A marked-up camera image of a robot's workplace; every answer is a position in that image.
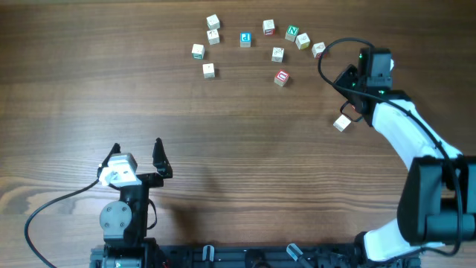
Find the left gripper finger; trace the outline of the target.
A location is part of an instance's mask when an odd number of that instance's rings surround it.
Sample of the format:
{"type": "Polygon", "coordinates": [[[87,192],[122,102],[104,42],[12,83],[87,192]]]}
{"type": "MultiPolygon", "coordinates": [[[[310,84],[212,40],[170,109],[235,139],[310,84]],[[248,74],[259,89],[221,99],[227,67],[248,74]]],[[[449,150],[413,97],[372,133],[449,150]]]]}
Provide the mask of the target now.
{"type": "Polygon", "coordinates": [[[108,166],[110,158],[116,153],[120,153],[120,145],[118,143],[114,143],[107,157],[99,164],[97,168],[97,177],[101,175],[103,169],[108,166]]]}
{"type": "Polygon", "coordinates": [[[173,177],[173,169],[164,151],[164,145],[160,138],[155,140],[154,149],[152,152],[152,165],[162,178],[173,177]]]}

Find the wooden block teal side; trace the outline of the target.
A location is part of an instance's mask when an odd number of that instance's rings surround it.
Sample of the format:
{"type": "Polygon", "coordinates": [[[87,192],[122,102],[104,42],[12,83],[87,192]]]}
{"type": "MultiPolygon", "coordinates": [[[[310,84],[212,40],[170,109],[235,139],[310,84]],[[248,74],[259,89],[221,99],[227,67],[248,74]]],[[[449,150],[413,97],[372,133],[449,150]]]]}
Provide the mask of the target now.
{"type": "Polygon", "coordinates": [[[340,132],[343,132],[351,123],[352,121],[347,116],[340,115],[333,123],[333,126],[340,132]]]}

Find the red letter A block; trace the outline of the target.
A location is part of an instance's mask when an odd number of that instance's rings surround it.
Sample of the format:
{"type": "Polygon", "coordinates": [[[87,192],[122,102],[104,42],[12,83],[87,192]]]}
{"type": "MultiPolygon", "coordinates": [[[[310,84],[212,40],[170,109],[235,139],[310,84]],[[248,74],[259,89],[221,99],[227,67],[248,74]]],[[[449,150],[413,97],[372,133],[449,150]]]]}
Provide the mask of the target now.
{"type": "Polygon", "coordinates": [[[206,63],[202,65],[202,71],[205,79],[214,78],[215,68],[213,63],[206,63]]]}

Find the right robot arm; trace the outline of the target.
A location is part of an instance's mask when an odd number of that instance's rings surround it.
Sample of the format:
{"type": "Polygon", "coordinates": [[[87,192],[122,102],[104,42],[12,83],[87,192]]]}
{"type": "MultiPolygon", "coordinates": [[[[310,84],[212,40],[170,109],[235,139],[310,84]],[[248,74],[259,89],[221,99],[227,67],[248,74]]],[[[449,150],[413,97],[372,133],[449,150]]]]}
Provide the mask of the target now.
{"type": "Polygon", "coordinates": [[[411,99],[392,88],[392,54],[368,46],[331,84],[382,134],[408,169],[396,219],[356,238],[360,264],[385,265],[425,251],[455,255],[475,240],[475,158],[441,139],[411,99]],[[442,246],[452,246],[445,253],[442,246]]]}

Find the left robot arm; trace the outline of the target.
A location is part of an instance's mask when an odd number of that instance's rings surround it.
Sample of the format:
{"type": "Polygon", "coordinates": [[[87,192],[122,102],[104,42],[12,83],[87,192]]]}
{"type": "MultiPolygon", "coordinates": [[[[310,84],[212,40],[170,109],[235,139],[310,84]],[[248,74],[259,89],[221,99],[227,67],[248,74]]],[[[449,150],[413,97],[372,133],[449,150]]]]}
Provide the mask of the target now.
{"type": "Polygon", "coordinates": [[[91,251],[91,268],[168,267],[170,262],[156,239],[147,231],[157,220],[148,224],[148,209],[155,204],[149,190],[164,186],[173,177],[173,169],[164,152],[162,140],[155,140],[152,152],[153,173],[137,174],[138,167],[131,153],[122,153],[115,144],[97,170],[99,182],[120,192],[119,200],[107,204],[100,213],[104,246],[91,251]]]}

